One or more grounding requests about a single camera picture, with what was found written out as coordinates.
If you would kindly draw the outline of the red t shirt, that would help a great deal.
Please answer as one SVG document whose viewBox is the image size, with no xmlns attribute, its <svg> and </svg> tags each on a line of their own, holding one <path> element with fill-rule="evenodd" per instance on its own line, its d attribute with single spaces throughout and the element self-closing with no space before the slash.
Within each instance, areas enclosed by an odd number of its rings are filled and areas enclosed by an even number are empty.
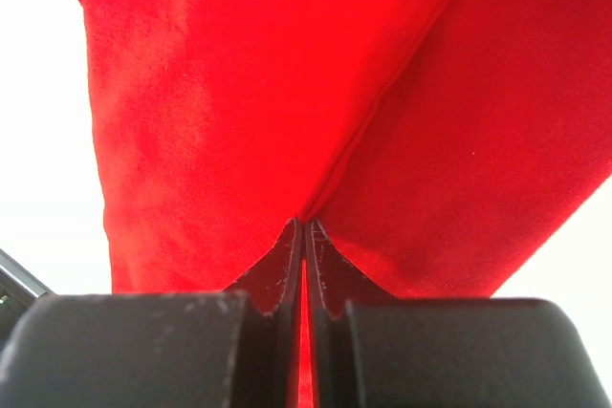
<svg viewBox="0 0 612 408">
<path fill-rule="evenodd" d="M 306 226 L 488 298 L 611 173 L 611 0 L 78 0 L 112 290 L 219 292 Z"/>
</svg>

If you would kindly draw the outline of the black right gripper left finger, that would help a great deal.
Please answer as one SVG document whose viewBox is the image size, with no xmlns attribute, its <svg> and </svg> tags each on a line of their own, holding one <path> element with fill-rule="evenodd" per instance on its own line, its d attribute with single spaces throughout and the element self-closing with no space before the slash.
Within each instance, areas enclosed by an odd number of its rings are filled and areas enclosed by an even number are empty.
<svg viewBox="0 0 612 408">
<path fill-rule="evenodd" d="M 302 226 L 219 292 L 52 295 L 1 353 L 5 407 L 295 407 Z"/>
</svg>

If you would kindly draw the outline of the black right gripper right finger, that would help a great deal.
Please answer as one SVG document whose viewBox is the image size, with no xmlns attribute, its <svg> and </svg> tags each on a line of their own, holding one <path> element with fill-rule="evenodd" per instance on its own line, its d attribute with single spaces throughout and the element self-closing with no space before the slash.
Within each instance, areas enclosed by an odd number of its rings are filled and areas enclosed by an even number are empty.
<svg viewBox="0 0 612 408">
<path fill-rule="evenodd" d="M 317 407 L 603 407 L 570 318 L 535 298 L 400 299 L 305 229 Z"/>
</svg>

